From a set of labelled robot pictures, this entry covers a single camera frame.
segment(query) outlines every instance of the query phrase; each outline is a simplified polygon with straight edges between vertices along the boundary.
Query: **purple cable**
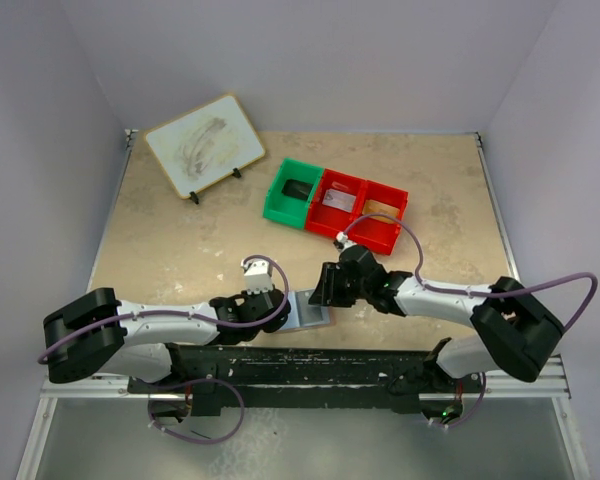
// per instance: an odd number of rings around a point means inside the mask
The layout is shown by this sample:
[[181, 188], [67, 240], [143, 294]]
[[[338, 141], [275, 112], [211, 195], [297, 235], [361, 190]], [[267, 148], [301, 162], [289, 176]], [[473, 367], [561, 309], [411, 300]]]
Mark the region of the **purple cable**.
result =
[[528, 295], [530, 293], [539, 292], [541, 290], [547, 290], [548, 288], [553, 288], [553, 287], [557, 287], [559, 285], [564, 285], [565, 283], [573, 282], [574, 280], [581, 280], [584, 278], [588, 278], [589, 280], [591, 280], [591, 287], [589, 288], [589, 292], [584, 297], [584, 300], [582, 301], [582, 303], [580, 304], [580, 306], [578, 307], [576, 312], [573, 314], [573, 316], [569, 319], [569, 321], [564, 326], [564, 330], [565, 330], [565, 332], [567, 332], [573, 326], [573, 324], [576, 323], [578, 318], [580, 318], [580, 316], [585, 311], [587, 306], [589, 306], [589, 303], [593, 299], [593, 296], [595, 295], [596, 290], [598, 289], [598, 278], [591, 272], [573, 273], [571, 275], [567, 275], [565, 277], [561, 277], [556, 280], [551, 280], [549, 282], [541, 283], [539, 285], [534, 285], [533, 287], [521, 288], [521, 289], [515, 290], [513, 292], [503, 292], [503, 293], [474, 292], [474, 291], [467, 291], [467, 290], [456, 289], [456, 288], [441, 288], [441, 287], [429, 285], [420, 275], [420, 270], [422, 269], [422, 265], [424, 264], [424, 252], [422, 250], [422, 245], [420, 244], [420, 241], [418, 240], [418, 237], [416, 237], [416, 234], [413, 232], [413, 230], [411, 230], [411, 228], [409, 228], [409, 226], [407, 226], [407, 224], [404, 223], [402, 220], [398, 220], [397, 218], [394, 218], [390, 215], [386, 215], [384, 213], [369, 213], [367, 215], [362, 215], [361, 217], [354, 220], [347, 228], [344, 229], [343, 233], [345, 235], [348, 234], [349, 231], [355, 225], [357, 225], [359, 222], [361, 222], [362, 220], [369, 218], [369, 217], [387, 218], [387, 219], [399, 224], [409, 234], [409, 236], [413, 240], [413, 243], [415, 243], [416, 248], [418, 250], [418, 264], [416, 265], [416, 268], [413, 271], [413, 276], [416, 278], [417, 282], [423, 288], [426, 288], [427, 290], [430, 290], [432, 292], [447, 293], [447, 294], [452, 294], [452, 295], [467, 295], [467, 296], [481, 297], [481, 298], [512, 298], [512, 297], [519, 297], [521, 295]]
[[480, 383], [482, 384], [480, 386], [480, 395], [478, 395], [478, 399], [476, 400], [476, 403], [474, 403], [473, 406], [471, 407], [471, 410], [469, 410], [467, 413], [462, 415], [462, 417], [460, 417], [459, 419], [455, 420], [453, 423], [448, 423], [446, 425], [444, 425], [442, 423], [432, 423], [431, 425], [436, 425], [436, 426], [438, 426], [440, 428], [444, 428], [444, 429], [455, 428], [455, 427], [462, 425], [463, 423], [465, 423], [467, 420], [469, 420], [471, 417], [473, 417], [475, 415], [475, 413], [478, 411], [478, 408], [482, 404], [482, 400], [484, 399], [484, 394], [487, 392], [487, 376], [485, 375], [484, 372], [481, 372], [479, 375], [480, 375]]
[[150, 385], [158, 390], [173, 390], [175, 388], [184, 388], [189, 385], [198, 385], [200, 383], [217, 383], [219, 385], [222, 385], [223, 387], [227, 387], [238, 399], [238, 403], [240, 404], [240, 418], [238, 419], [238, 423], [236, 423], [236, 426], [233, 427], [233, 430], [231, 430], [229, 433], [218, 438], [199, 439], [189, 437], [187, 435], [182, 435], [181, 433], [174, 432], [173, 430], [169, 430], [158, 421], [158, 419], [151, 411], [151, 400], [149, 400], [149, 402], [147, 403], [147, 413], [149, 414], [149, 419], [151, 420], [152, 425], [158, 430], [166, 433], [167, 435], [171, 435], [172, 437], [175, 437], [179, 440], [184, 440], [185, 442], [195, 443], [196, 445], [217, 445], [218, 443], [222, 443], [225, 440], [228, 440], [231, 437], [233, 437], [236, 434], [236, 432], [240, 429], [240, 426], [244, 421], [244, 399], [242, 398], [242, 395], [240, 395], [240, 392], [238, 392], [238, 390], [233, 385], [231, 385], [229, 382], [225, 382], [224, 380], [220, 380], [219, 378], [199, 378], [197, 380], [189, 380], [187, 382], [177, 383], [175, 385], [152, 385], [150, 383], [147, 383], [147, 385]]
[[[284, 309], [285, 305], [287, 304], [287, 301], [289, 298], [289, 280], [287, 279], [287, 276], [285, 275], [285, 273], [282, 270], [282, 268], [280, 267], [280, 265], [278, 265], [275, 261], [273, 261], [271, 258], [269, 258], [265, 255], [249, 255], [247, 258], [244, 259], [244, 261], [247, 262], [247, 261], [253, 260], [255, 258], [259, 258], [261, 260], [265, 260], [265, 261], [269, 262], [278, 271], [278, 273], [282, 277], [282, 282], [284, 283], [284, 295], [282, 297], [282, 302], [280, 303], [280, 305], [278, 305], [278, 308], [276, 308], [273, 311], [273, 313], [271, 313], [270, 315], [267, 315], [265, 318], [261, 318], [260, 320], [256, 320], [255, 322], [248, 322], [248, 323], [231, 323], [231, 322], [226, 322], [224, 320], [218, 320], [218, 319], [212, 318], [212, 317], [207, 317], [206, 315], [200, 315], [198, 313], [194, 313], [193, 315], [191, 315], [191, 317], [197, 318], [198, 320], [203, 320], [205, 322], [214, 323], [216, 325], [221, 325], [223, 327], [229, 327], [229, 328], [258, 327], [260, 325], [263, 325], [263, 324], [273, 320]], [[182, 312], [182, 311], [178, 311], [178, 310], [147, 310], [144, 312], [137, 313], [138, 317], [150, 317], [150, 316], [155, 316], [155, 315], [170, 315], [170, 316], [175, 316], [175, 317], [188, 317], [189, 312]], [[98, 320], [97, 322], [90, 323], [89, 325], [87, 325], [85, 327], [79, 328], [75, 332], [71, 332], [66, 337], [63, 337], [62, 339], [58, 340], [56, 343], [54, 343], [49, 348], [47, 348], [44, 352], [42, 352], [42, 355], [40, 355], [38, 357], [38, 363], [40, 365], [46, 365], [48, 363], [49, 355], [54, 353], [60, 347], [71, 342], [72, 340], [75, 340], [80, 335], [84, 335], [87, 332], [98, 329], [105, 325], [109, 325], [110, 323], [119, 322], [121, 320], [128, 320], [130, 318], [133, 318], [133, 316], [134, 316], [133, 313], [125, 313], [123, 315], [114, 315], [113, 317], [104, 318], [102, 320]]]

